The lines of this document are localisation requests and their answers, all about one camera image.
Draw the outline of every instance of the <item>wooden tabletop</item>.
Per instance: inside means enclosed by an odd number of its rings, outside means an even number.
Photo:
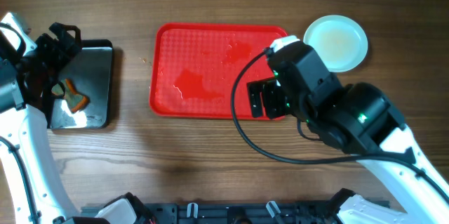
[[[148,107],[154,38],[167,22],[278,25],[302,37],[323,15],[353,18],[366,31],[370,51],[338,77],[383,90],[449,178],[449,0],[0,0],[0,15],[7,11],[29,23],[32,39],[61,22],[77,25],[83,39],[109,39],[116,49],[109,126],[48,131],[62,182],[79,208],[125,192],[144,202],[292,202],[328,199],[342,187],[394,202],[358,164],[283,164],[250,149],[230,120],[155,115]],[[292,117],[242,124],[257,144],[279,155],[341,155],[301,139]],[[0,223],[14,223],[3,172],[0,195]]]

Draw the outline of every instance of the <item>green led indicator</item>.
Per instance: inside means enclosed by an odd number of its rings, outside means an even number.
[[[360,116],[358,116],[358,121],[362,124],[365,123],[365,120],[367,119],[367,116],[365,116],[364,114],[360,114]]]

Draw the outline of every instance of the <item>tray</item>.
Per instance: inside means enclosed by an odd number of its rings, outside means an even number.
[[[263,48],[286,35],[275,26],[165,24],[156,36],[149,106],[161,116],[230,119],[235,78]],[[246,83],[272,76],[263,59],[246,72],[236,92],[239,119],[254,119]]]

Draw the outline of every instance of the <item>white plate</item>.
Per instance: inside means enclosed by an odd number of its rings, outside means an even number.
[[[315,49],[331,72],[354,69],[368,52],[368,38],[363,29],[341,15],[315,20],[304,34],[304,43]]]

